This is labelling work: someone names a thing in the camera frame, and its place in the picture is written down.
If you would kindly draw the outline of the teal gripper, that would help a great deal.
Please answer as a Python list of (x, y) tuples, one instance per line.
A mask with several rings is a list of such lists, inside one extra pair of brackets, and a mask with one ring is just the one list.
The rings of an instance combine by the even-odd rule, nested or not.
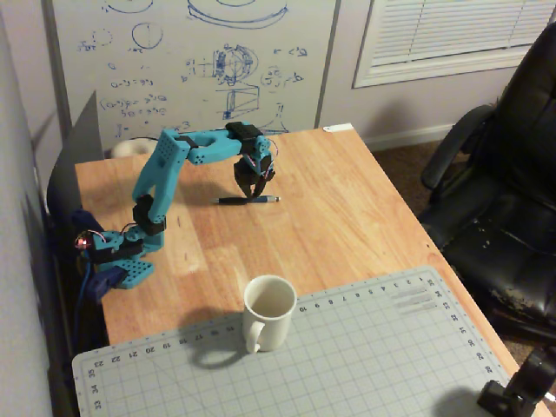
[(270, 148), (271, 142), (266, 136), (248, 139), (242, 151), (244, 161), (234, 164), (235, 182), (248, 199), (254, 197), (254, 191), (251, 189), (254, 184), (257, 198), (275, 176), (274, 157)]

